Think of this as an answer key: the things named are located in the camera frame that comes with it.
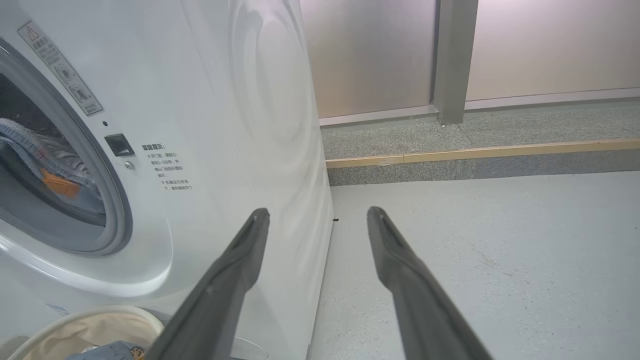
laundry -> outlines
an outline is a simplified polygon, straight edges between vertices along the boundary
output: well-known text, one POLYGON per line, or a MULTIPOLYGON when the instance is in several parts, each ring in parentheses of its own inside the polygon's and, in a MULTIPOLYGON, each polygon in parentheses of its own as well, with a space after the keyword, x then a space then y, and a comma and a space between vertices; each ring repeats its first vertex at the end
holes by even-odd
POLYGON ((144 360, 145 358, 144 348, 124 341, 89 349, 80 354, 72 354, 66 360, 144 360))
POLYGON ((17 122, 0 118, 0 160, 13 154, 64 203, 104 214, 104 203, 82 159, 57 138, 38 134, 17 122), (7 152, 10 147, 13 154, 7 152))

white washing machine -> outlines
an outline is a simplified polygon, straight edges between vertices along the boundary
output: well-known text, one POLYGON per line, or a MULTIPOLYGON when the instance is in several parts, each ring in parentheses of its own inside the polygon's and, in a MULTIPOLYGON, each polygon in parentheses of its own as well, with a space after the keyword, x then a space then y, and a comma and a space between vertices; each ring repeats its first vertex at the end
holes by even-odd
POLYGON ((100 200, 2 152, 0 276, 62 314, 166 321, 265 207, 232 356, 304 359, 333 209, 298 2, 7 0, 0 38, 0 117, 79 159, 100 200))

beige fabric bag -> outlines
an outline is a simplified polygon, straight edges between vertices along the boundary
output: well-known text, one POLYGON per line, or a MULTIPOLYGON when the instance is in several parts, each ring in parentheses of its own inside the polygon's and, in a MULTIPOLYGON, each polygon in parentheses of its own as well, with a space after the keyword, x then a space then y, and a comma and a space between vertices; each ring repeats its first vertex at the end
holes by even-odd
POLYGON ((122 340, 149 349, 164 327, 133 306, 105 306, 68 315, 25 342, 9 360, 65 360, 92 346, 122 340))

speckled floor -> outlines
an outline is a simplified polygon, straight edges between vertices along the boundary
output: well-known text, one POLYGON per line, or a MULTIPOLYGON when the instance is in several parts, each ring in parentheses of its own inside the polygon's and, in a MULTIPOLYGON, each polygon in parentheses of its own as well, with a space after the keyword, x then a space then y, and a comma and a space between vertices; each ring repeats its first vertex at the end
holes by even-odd
MULTIPOLYGON (((434 117, 322 129, 327 159, 476 147, 640 137, 640 102, 467 113, 441 127, 434 117)), ((640 151, 469 159, 384 167, 330 168, 332 186, 403 181, 640 170, 640 151)))
POLYGON ((308 360, 404 359, 365 214, 384 208, 496 360, 640 352, 640 172, 334 186, 308 360))

sticker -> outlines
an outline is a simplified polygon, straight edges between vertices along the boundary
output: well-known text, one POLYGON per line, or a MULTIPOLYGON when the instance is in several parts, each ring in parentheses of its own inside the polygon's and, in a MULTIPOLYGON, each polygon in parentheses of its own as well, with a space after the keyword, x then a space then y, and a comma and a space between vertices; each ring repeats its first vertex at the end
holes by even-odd
POLYGON ((21 27, 18 30, 18 34, 53 71, 53 74, 67 88, 67 91, 76 100, 85 115, 93 115, 102 111, 102 106, 98 100, 42 29, 31 21, 21 27))
POLYGON ((185 179, 184 166, 178 154, 167 150, 161 143, 142 145, 147 160, 153 166, 156 176, 165 191, 184 192, 193 190, 188 179, 185 179))

